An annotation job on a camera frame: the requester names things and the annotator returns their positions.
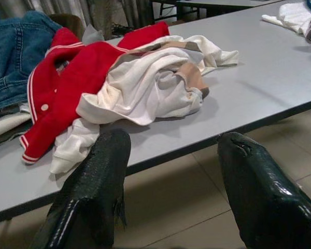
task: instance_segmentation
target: gray fabric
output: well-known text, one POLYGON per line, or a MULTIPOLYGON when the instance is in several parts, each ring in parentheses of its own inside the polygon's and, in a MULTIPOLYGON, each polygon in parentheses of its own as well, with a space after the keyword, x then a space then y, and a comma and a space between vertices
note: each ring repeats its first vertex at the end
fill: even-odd
POLYGON ((103 32, 101 30, 97 31, 91 24, 89 24, 84 31, 82 43, 84 45, 89 45, 103 40, 105 40, 103 32))
POLYGON ((0 109, 0 118, 7 114, 18 113, 19 111, 20 106, 18 104, 7 106, 5 108, 0 109))
POLYGON ((0 146, 4 143, 13 140, 15 137, 23 135, 28 129, 32 126, 32 121, 29 120, 20 124, 19 126, 11 129, 10 131, 5 132, 4 134, 0 135, 0 146))

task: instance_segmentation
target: gray table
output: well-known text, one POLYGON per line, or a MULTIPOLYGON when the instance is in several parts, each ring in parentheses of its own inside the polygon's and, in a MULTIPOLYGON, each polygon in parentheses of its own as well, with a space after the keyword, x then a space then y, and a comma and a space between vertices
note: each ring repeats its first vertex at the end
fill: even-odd
POLYGON ((213 17, 224 13, 231 13, 239 10, 249 9, 253 7, 263 6, 271 3, 281 2, 284 0, 179 0, 176 2, 178 19, 182 18, 183 7, 195 7, 206 9, 206 16, 213 17))
MULTIPOLYGON (((171 27, 172 34, 203 34, 224 50, 239 50, 239 65, 204 77, 210 94, 196 114, 147 127, 113 125, 131 136, 128 174, 215 144, 223 132, 247 132, 311 108, 311 45, 260 21, 262 14, 276 15, 281 4, 171 27)), ((17 139, 0 147, 0 221, 50 203, 64 182, 49 175, 51 152, 27 167, 22 151, 17 139)))
POLYGON ((185 4, 191 7, 207 8, 209 6, 242 6, 242 7, 258 7, 266 4, 272 4, 284 0, 267 0, 267 1, 253 1, 253 0, 179 0, 178 4, 185 4))

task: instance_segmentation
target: white towel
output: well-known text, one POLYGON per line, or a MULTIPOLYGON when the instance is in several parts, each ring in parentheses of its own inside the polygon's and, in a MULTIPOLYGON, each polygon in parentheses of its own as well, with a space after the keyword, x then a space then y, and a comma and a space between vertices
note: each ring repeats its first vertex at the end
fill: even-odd
POLYGON ((262 19, 305 35, 311 21, 311 12, 304 3, 284 4, 280 6, 277 17, 262 15, 262 19))
POLYGON ((50 172, 66 173, 83 161, 99 137, 99 125, 83 118, 73 121, 66 131, 56 137, 50 172))
POLYGON ((202 74, 218 66, 235 65, 238 51, 222 51, 206 37, 188 39, 165 36, 136 50, 165 42, 191 42, 199 51, 170 47, 137 58, 128 55, 119 66, 112 67, 97 95, 83 93, 76 112, 92 123, 105 124, 128 119, 146 126, 157 117, 183 117, 202 106, 202 93, 187 87, 187 79, 175 73, 190 62, 202 74))

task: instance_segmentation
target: blue jeans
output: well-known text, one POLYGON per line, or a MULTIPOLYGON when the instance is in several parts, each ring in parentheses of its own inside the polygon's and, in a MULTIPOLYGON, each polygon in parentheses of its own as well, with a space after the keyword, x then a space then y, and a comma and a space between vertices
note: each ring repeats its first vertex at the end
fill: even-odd
POLYGON ((61 26, 45 14, 0 20, 0 110, 27 101, 27 79, 61 26))

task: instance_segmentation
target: sleeve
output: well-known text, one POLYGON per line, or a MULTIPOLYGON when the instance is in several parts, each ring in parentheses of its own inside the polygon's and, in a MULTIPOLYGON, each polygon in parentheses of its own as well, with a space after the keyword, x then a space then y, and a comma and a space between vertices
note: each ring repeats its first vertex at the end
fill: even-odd
POLYGON ((56 137, 50 172, 66 173, 83 161, 99 137, 99 125, 83 118, 75 119, 68 129, 56 137))

